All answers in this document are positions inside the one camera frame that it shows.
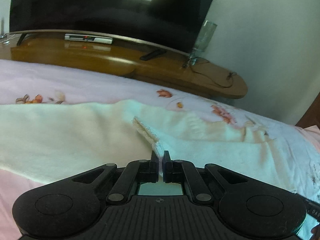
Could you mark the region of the person's right hand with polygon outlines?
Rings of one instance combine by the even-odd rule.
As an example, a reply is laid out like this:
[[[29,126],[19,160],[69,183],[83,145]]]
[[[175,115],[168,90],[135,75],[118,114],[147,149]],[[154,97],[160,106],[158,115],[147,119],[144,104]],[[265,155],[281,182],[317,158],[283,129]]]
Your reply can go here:
[[[320,225],[318,224],[311,230],[312,236],[310,240],[320,240]]]

